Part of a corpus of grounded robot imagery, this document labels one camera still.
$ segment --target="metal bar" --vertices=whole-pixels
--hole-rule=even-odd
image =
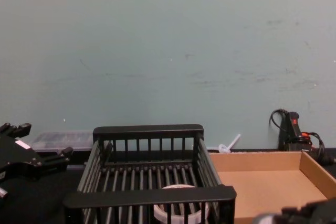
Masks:
[[[153,207],[153,205],[148,205],[148,207],[147,207],[147,222],[148,222],[148,224],[154,224],[154,223],[156,223],[156,222],[154,222],[153,220],[155,220],[154,219],[154,207]]]
[[[119,222],[119,217],[118,217],[118,211],[119,211],[119,207],[114,207],[113,208],[113,212],[114,212],[114,223],[115,224],[119,224],[120,222]]]
[[[209,175],[213,186],[217,186],[218,181],[216,180],[215,174],[213,173],[210,167],[210,163],[206,159],[206,154],[204,153],[204,151],[202,151],[201,148],[199,149],[199,152],[198,152],[198,159],[199,161],[203,163],[203,167],[206,168],[206,172]]]
[[[97,224],[101,224],[101,211],[100,208],[96,208]]]
[[[104,186],[103,186],[103,191],[106,191],[106,188],[107,188],[107,182],[109,181],[110,173],[111,173],[111,170],[108,169],[108,171],[107,171],[107,173],[106,173],[105,183],[104,183]]]
[[[172,153],[173,153],[173,152],[174,152],[174,139],[173,139],[173,138],[171,138],[171,140],[170,140],[170,141],[171,141],[171,146],[170,146],[170,147],[171,147],[171,149],[170,149],[170,150],[171,150],[171,151],[172,151]]]
[[[177,171],[176,171],[175,167],[173,168],[173,174],[174,174],[175,184],[177,185],[177,184],[179,184],[179,181],[178,181]],[[180,207],[180,215],[184,215],[183,204],[179,204],[179,207]]]
[[[104,162],[108,161],[111,157],[111,153],[112,153],[112,148],[113,148],[113,144],[111,143],[111,141],[109,141],[106,145],[106,148],[104,150]]]
[[[150,176],[151,178],[148,179],[150,180],[150,183],[152,183],[152,170],[150,170],[151,173],[150,173]],[[139,190],[143,190],[143,169],[140,170],[140,185],[139,185]],[[143,206],[140,206],[139,207],[139,224],[143,224]]]
[[[216,181],[213,176],[209,173],[209,170],[207,168],[207,165],[205,164],[204,160],[201,158],[201,156],[198,154],[198,160],[197,160],[198,166],[201,168],[201,171],[205,174],[205,178],[207,178],[207,183],[209,186],[216,186]]]
[[[147,191],[125,190],[113,194],[74,192],[67,194],[63,205],[68,209],[96,208],[96,207],[124,207],[150,204],[173,203],[200,203],[212,201],[225,201],[233,203],[237,196],[233,186],[219,185],[216,187],[196,187],[180,189],[154,189],[149,194]]]
[[[151,165],[152,166],[155,166],[155,165],[163,165],[163,166],[166,166],[166,165],[188,165],[190,164],[191,162],[191,159],[187,159],[187,160],[180,160],[180,161],[175,161],[175,160],[171,160],[171,161],[153,161],[151,162]],[[127,166],[139,166],[139,165],[148,165],[148,162],[118,162],[118,163],[113,163],[113,162],[106,162],[105,164],[105,167],[106,166],[111,166],[113,168],[123,168],[125,167],[125,165]]]
[[[140,151],[140,143],[139,143],[139,139],[137,138],[137,149],[136,149],[136,152],[138,153],[138,156],[139,156],[139,151]]]
[[[194,137],[194,141],[193,141],[193,163],[195,163],[197,161],[197,152],[198,152],[198,142],[199,142],[199,138],[196,136]]]
[[[170,180],[169,180],[169,172],[168,172],[168,168],[166,168],[164,170],[164,175],[166,176],[166,185],[170,186]]]
[[[125,159],[128,161],[128,140],[125,139]]]
[[[127,175],[127,171],[126,171],[126,168],[125,168],[124,173],[122,175],[122,183],[121,183],[121,190],[122,191],[125,191],[126,175]],[[121,215],[122,215],[122,207],[119,207],[119,222],[121,222]]]
[[[166,184],[167,184],[167,186],[170,186],[169,172],[168,172],[167,168],[164,170],[164,173],[165,173],[165,176],[166,176]],[[175,214],[174,205],[173,204],[172,204],[172,213]]]
[[[117,142],[116,140],[113,140],[113,157],[114,157],[114,162],[117,162]]]
[[[142,125],[142,126],[119,126],[98,127],[93,131],[93,139],[136,139],[136,138],[171,138],[171,137],[194,137],[203,133],[203,127],[198,124],[183,125]]]
[[[184,160],[184,151],[185,151],[185,137],[182,138],[182,160]]]
[[[153,189],[153,183],[152,183],[152,169],[148,170],[148,188],[149,190]]]
[[[114,178],[113,178],[113,186],[112,186],[112,191],[115,191],[116,186],[117,186],[117,179],[118,179],[118,174],[119,174],[119,170],[115,170],[114,172]],[[107,211],[107,215],[106,215],[106,224],[110,223],[111,220],[111,214],[112,214],[112,207],[109,207],[108,211]],[[115,215],[115,219],[119,220],[117,218],[117,211],[114,212]]]
[[[157,167],[157,169],[156,169],[156,179],[158,180],[157,181],[157,188],[158,189],[161,189],[162,188],[162,183],[161,183],[161,173],[160,173],[160,168],[159,167]]]
[[[182,169],[181,169],[181,171],[182,171],[182,179],[183,179],[183,183],[185,184],[185,185],[187,185],[188,184],[188,182],[187,182],[187,177],[185,176],[185,170],[184,170],[184,167],[182,167]],[[189,207],[190,207],[190,213],[194,213],[195,212],[195,206],[194,206],[194,204],[193,203],[189,203]]]
[[[184,203],[183,204],[184,205],[184,209],[187,209],[187,207],[188,207],[188,204],[187,203]],[[188,224],[188,212],[187,211],[185,211],[184,212],[184,224]]]
[[[88,191],[90,191],[90,192],[96,192],[97,191],[97,187],[98,187],[100,177],[101,177],[101,171],[98,169],[97,170],[97,175],[95,176],[95,178],[93,180],[93,183],[89,187]],[[87,209],[84,210],[85,224],[87,224],[89,222],[91,212],[92,212],[91,208],[87,208]]]
[[[88,180],[88,182],[86,183],[86,185],[83,189],[83,193],[90,192],[92,190],[93,183],[97,180],[97,176],[100,173],[100,171],[99,171],[99,160],[100,160],[100,157],[98,156],[98,158],[96,159],[96,164],[95,164],[94,169],[92,171],[92,174],[90,176],[90,179]],[[89,209],[89,208],[86,208],[84,210],[84,220],[86,220],[86,222],[88,221],[87,216],[90,215],[90,212],[91,212],[91,209]]]
[[[211,172],[212,174],[214,175],[215,179],[216,179],[216,182],[217,182],[217,185],[220,185],[222,184],[220,178],[219,178],[219,175],[214,167],[214,164],[212,163],[211,159],[210,159],[210,156],[209,156],[209,153],[208,151],[206,150],[206,147],[204,145],[204,142],[203,140],[200,140],[200,149],[202,150],[202,153],[204,154],[205,156],[205,159],[206,159],[206,162],[208,163],[210,169],[211,169]]]
[[[157,167],[156,168],[156,180],[157,180],[157,188],[158,189],[161,189],[162,188],[162,183],[161,183],[161,172],[160,172],[160,167]]]
[[[91,170],[92,166],[93,166],[93,159],[97,157],[97,151],[98,151],[98,141],[94,143],[93,147],[92,147],[92,151],[91,154],[89,156],[88,162],[87,162],[87,166],[85,167],[85,170],[83,172],[82,178],[79,182],[77,191],[82,191],[84,188],[84,184],[88,179],[88,173]]]
[[[151,160],[151,150],[152,150],[152,146],[151,146],[151,139],[148,139],[148,157],[149,160]]]
[[[167,224],[172,224],[173,204],[167,204]]]
[[[205,223],[205,202],[201,203],[201,224]]]
[[[104,140],[103,139],[98,139],[99,142],[99,156],[101,160],[101,166],[103,166],[104,163]]]
[[[189,173],[190,173],[191,180],[192,180],[192,182],[193,182],[193,186],[194,186],[194,187],[197,187],[196,178],[195,178],[193,169],[192,169],[192,167],[190,167],[190,166],[189,166]]]
[[[132,175],[131,175],[131,191],[134,190],[134,177],[135,177],[135,170],[132,170]],[[132,213],[133,209],[132,206],[128,207],[128,218],[127,218],[127,223],[132,224]]]
[[[97,158],[95,158],[93,160],[92,168],[91,168],[90,172],[88,173],[88,178],[87,178],[86,182],[83,184],[83,188],[81,190],[83,193],[87,192],[88,186],[92,181],[92,177],[93,177],[94,173],[96,172],[96,169],[99,165],[98,159],[99,159],[99,156],[97,156]]]
[[[160,157],[162,160],[162,138],[160,138]]]
[[[203,177],[203,173],[201,173],[201,170],[200,170],[200,166],[198,166],[198,173],[199,173],[199,175],[200,175],[200,177],[201,177],[201,180],[203,181],[203,184],[204,184],[204,181],[207,181],[207,180],[205,180],[205,178]],[[213,208],[214,208],[214,212],[215,212],[215,214],[216,214],[216,212],[217,212],[217,208],[216,208],[216,205],[215,205],[215,203],[214,202],[212,202],[212,206],[213,206]]]

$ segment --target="black plastic frame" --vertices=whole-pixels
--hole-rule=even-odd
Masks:
[[[204,218],[205,203],[211,203],[213,215],[212,223],[234,223],[236,192],[231,186],[222,185],[218,174],[210,160],[208,152],[203,143],[203,127],[198,124],[185,125],[145,125],[145,126],[122,126],[122,127],[98,127],[93,131],[94,146],[88,160],[86,170],[76,193],[67,195],[64,200],[66,223],[84,223],[84,215],[89,211],[94,214],[96,223],[102,222],[101,211],[103,208],[110,208],[113,221],[119,223],[119,207],[142,207],[146,208],[148,223],[157,223],[154,218],[153,205],[166,205],[168,212],[168,223],[171,223],[171,204],[184,204],[187,207],[190,203],[201,204],[202,221],[208,223]],[[162,141],[170,138],[171,150],[168,151],[173,158],[162,160],[160,158],[165,152],[162,148]],[[174,139],[182,138],[182,150],[174,150]],[[185,149],[185,138],[193,138],[193,150]],[[160,150],[151,150],[151,141],[160,141]],[[137,149],[134,152],[128,151],[128,140],[137,141]],[[147,155],[141,155],[144,151],[139,150],[140,141],[148,141]],[[124,156],[118,157],[116,141],[124,141]],[[137,169],[153,169],[156,167],[178,167],[192,166],[197,173],[203,187],[183,189],[152,189],[152,190],[126,190],[95,192],[84,190],[84,184],[88,181],[94,183],[94,173],[102,174],[110,169],[129,169],[137,166]]]

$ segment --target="white label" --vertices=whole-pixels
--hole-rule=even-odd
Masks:
[[[18,145],[20,145],[24,149],[29,149],[30,148],[30,146],[28,144],[22,142],[21,140],[15,141],[15,143],[17,143]]]
[[[6,172],[0,173],[0,179],[5,178],[5,176],[6,176]]]

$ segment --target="white plastic object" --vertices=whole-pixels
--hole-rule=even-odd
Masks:
[[[163,187],[162,189],[169,188],[190,188],[194,187],[191,185],[177,184]],[[209,205],[205,204],[205,219],[209,216]],[[167,212],[163,211],[158,205],[154,205],[154,217],[161,223],[167,223]],[[197,211],[193,214],[188,215],[188,224],[199,224],[201,223],[201,211]],[[172,215],[172,224],[184,224],[184,216]]]
[[[218,150],[219,153],[230,153],[231,152],[231,148],[239,141],[240,137],[242,135],[238,134],[235,139],[229,144],[229,146],[227,147],[226,145],[224,144],[220,144],[218,146],[218,148],[216,147],[208,147],[207,149],[208,150]]]
[[[42,132],[29,145],[37,152],[60,152],[71,146],[75,151],[90,151],[92,131]]]

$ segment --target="black dish rack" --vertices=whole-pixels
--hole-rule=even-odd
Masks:
[[[201,125],[98,127],[93,141],[77,192],[64,200],[66,224],[159,223],[154,205],[167,223],[199,210],[201,223],[234,223],[236,192],[222,185]],[[195,188],[161,189],[172,184]]]

